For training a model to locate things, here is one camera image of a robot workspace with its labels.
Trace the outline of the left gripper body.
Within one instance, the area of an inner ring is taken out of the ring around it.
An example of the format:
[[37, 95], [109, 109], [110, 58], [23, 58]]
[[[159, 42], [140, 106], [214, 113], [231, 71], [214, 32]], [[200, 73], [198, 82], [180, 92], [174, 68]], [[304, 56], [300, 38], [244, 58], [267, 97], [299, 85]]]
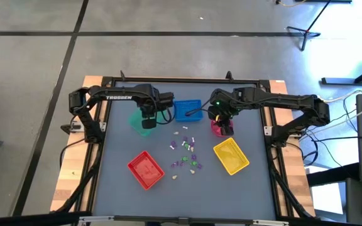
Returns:
[[155, 106], [144, 106], [140, 107], [142, 122], [156, 123], [156, 107]]

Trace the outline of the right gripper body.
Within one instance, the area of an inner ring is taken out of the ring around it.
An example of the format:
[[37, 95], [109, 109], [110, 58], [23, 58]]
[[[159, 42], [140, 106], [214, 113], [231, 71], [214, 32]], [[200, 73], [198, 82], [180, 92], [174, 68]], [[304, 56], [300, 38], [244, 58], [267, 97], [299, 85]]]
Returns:
[[235, 109], [233, 108], [221, 108], [221, 116], [220, 116], [220, 127], [229, 129], [232, 127], [231, 119], [235, 115]]

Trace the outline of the blue plastic basket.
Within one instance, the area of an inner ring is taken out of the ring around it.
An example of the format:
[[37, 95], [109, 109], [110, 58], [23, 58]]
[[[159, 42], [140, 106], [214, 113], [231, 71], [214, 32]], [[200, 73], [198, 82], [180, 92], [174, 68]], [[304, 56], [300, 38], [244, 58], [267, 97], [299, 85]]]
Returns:
[[199, 109], [201, 107], [201, 100], [175, 100], [175, 120], [177, 122], [197, 122], [203, 118], [202, 111], [198, 110], [193, 114], [187, 116], [187, 112]]

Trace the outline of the red plastic basket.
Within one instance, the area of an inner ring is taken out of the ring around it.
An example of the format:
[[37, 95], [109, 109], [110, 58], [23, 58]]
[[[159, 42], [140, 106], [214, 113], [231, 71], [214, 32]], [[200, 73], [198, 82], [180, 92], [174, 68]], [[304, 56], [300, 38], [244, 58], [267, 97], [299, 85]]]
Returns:
[[128, 169], [144, 190], [149, 190], [165, 172], [147, 151], [142, 151], [128, 163]]

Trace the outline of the pink plastic bowl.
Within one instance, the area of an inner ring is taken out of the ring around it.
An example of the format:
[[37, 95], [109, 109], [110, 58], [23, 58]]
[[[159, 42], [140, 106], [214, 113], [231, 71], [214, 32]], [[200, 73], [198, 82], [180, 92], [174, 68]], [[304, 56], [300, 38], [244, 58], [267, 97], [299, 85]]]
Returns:
[[[211, 121], [211, 131], [212, 133], [217, 136], [217, 137], [227, 137], [228, 134], [226, 136], [222, 136], [221, 135], [221, 127], [219, 127], [217, 124], [216, 124], [216, 121]], [[234, 130], [234, 125], [233, 125], [233, 121], [229, 121], [229, 128], [226, 130], [228, 132], [228, 130]]]

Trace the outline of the teal translucent plastic bin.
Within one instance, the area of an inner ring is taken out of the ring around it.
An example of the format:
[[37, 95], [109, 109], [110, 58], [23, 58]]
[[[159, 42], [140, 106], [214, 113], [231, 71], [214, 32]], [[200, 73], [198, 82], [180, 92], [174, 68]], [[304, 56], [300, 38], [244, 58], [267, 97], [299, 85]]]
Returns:
[[142, 113], [139, 108], [136, 108], [132, 115], [128, 118], [128, 123], [130, 126], [141, 136], [149, 136], [154, 128], [152, 129], [144, 129], [142, 126]]

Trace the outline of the yellow plastic basket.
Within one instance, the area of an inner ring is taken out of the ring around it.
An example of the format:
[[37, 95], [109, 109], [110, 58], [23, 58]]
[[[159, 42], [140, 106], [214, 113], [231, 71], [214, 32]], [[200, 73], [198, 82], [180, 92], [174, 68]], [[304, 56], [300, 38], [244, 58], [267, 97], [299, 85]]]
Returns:
[[213, 150], [227, 173], [231, 176], [250, 164], [250, 161], [232, 137], [214, 146]]

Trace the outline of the wooden table board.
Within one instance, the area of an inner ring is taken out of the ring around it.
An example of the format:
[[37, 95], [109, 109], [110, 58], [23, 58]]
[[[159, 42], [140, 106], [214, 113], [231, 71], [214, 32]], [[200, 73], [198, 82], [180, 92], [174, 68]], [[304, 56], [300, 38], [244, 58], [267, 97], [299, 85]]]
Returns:
[[[187, 78], [187, 77], [126, 77], [126, 82], [131, 80], [140, 79], [142, 82], [148, 83], [158, 83], [158, 82], [176, 82], [176, 80], [181, 81], [180, 83], [198, 83], [203, 82], [203, 78]], [[103, 82], [107, 82], [109, 86], [113, 86], [114, 82], [122, 81], [121, 77], [103, 77], [103, 76], [94, 76], [86, 75], [82, 84], [82, 87], [91, 87], [93, 85], [101, 85]], [[209, 83], [221, 82], [221, 83], [230, 83], [229, 79], [226, 78], [213, 78], [208, 80]], [[260, 83], [267, 84], [269, 83], [269, 88], [272, 93], [276, 94], [287, 94], [287, 87], [284, 80], [261, 80]], [[105, 112], [96, 113], [96, 109], [105, 110]], [[270, 108], [265, 107], [265, 125], [284, 125], [293, 120], [293, 112], [288, 109], [275, 108], [274, 110], [275, 121], [270, 122], [271, 110]], [[104, 117], [108, 116], [108, 107], [107, 103], [103, 102], [102, 107], [93, 107], [91, 110], [92, 116], [97, 116], [97, 119], [105, 120]], [[68, 144], [76, 142], [79, 139], [83, 139], [83, 132], [70, 133]], [[55, 188], [55, 193], [53, 196], [52, 204], [50, 210], [58, 210], [61, 207], [66, 199], [75, 191], [76, 187], [82, 179], [82, 173], [84, 170], [89, 170], [91, 161], [94, 161], [96, 158], [97, 146], [92, 144], [91, 151], [88, 151], [88, 144], [84, 141], [81, 141], [78, 144], [74, 144], [71, 147], [66, 149], [66, 152], [63, 154], [63, 166], [60, 168], [57, 185]], [[288, 181], [288, 186], [292, 189], [292, 193], [295, 195], [296, 199], [300, 204], [305, 208], [305, 210], [310, 213], [312, 216], [315, 216], [314, 204], [312, 196], [310, 194], [310, 186], [307, 182], [305, 176], [304, 162], [300, 157], [300, 150], [295, 148], [293, 145], [288, 145], [285, 148], [282, 148], [281, 153], [283, 154], [282, 163], [285, 166], [285, 173]], [[282, 171], [282, 163], [275, 163], [276, 169], [279, 173]], [[85, 194], [81, 195], [82, 201], [76, 201], [75, 204], [80, 204], [80, 210], [86, 210], [87, 202], [91, 201], [95, 195], [89, 195], [91, 191], [91, 182], [88, 182], [85, 188]], [[282, 189], [277, 185], [277, 204], [281, 208], [282, 216], [287, 216], [287, 198], [285, 195], [282, 195]]]

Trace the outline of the black tripod stand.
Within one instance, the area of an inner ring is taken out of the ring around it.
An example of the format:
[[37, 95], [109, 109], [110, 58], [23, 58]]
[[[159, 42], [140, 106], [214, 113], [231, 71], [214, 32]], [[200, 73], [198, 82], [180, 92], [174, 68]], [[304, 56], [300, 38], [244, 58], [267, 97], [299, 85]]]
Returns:
[[290, 30], [298, 31], [303, 36], [303, 41], [302, 41], [302, 45], [300, 47], [300, 51], [305, 50], [305, 46], [306, 46], [306, 43], [307, 43], [307, 40], [309, 37], [318, 37], [321, 35], [321, 33], [311, 32], [311, 29], [312, 29], [313, 25], [315, 25], [315, 23], [317, 22], [319, 17], [322, 15], [322, 13], [325, 11], [325, 9], [328, 7], [328, 5], [331, 3], [331, 1], [332, 0], [327, 0], [325, 6], [321, 9], [319, 14], [315, 17], [315, 19], [311, 22], [311, 24], [309, 25], [309, 27], [307, 29], [301, 29], [301, 28], [296, 28], [293, 26], [287, 26], [287, 29], [289, 31]]

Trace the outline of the silver beam bracket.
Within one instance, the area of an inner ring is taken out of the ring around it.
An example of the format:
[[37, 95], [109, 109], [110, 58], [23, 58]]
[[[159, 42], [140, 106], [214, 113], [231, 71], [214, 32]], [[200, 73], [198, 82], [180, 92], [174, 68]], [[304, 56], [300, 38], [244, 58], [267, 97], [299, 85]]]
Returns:
[[259, 226], [290, 226], [288, 222], [274, 220], [253, 220], [252, 225]]
[[113, 220], [114, 216], [84, 216], [79, 218], [78, 223], [105, 222]]

